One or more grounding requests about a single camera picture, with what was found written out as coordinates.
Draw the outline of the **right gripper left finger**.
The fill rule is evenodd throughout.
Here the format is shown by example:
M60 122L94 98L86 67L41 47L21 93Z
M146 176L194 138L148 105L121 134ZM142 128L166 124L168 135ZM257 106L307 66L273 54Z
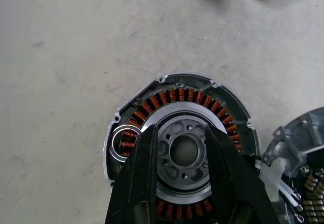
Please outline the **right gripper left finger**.
M155 223L157 125L139 135L117 175L105 223Z

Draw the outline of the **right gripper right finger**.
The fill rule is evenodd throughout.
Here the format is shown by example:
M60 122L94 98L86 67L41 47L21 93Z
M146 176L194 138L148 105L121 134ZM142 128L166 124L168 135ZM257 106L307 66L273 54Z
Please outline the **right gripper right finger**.
M278 223L264 184L229 136L207 125L205 144L218 223Z

